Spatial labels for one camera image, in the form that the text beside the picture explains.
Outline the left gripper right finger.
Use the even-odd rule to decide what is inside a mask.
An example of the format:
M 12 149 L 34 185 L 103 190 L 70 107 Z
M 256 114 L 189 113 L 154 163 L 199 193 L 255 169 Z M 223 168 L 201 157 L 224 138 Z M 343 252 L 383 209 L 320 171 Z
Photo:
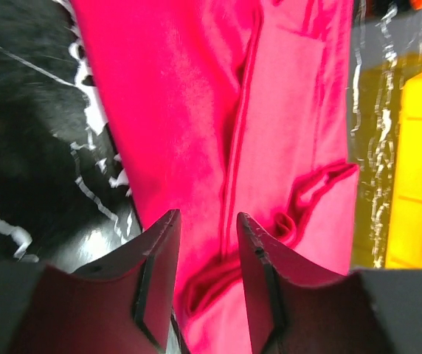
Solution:
M 254 353 L 422 353 L 422 269 L 348 275 L 307 260 L 237 217 Z

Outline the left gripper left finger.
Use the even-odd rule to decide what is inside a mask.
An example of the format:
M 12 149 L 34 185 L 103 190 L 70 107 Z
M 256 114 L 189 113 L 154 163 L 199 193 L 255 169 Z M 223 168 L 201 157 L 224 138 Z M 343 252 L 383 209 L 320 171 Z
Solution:
M 164 353 L 181 213 L 72 273 L 0 262 L 0 353 Z

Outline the red polo shirt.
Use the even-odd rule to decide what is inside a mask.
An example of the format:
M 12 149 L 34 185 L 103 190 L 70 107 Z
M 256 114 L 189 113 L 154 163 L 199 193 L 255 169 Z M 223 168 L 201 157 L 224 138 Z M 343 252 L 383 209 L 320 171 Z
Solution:
M 351 1 L 74 1 L 143 227 L 181 211 L 173 307 L 192 353 L 251 350 L 237 216 L 350 265 Z

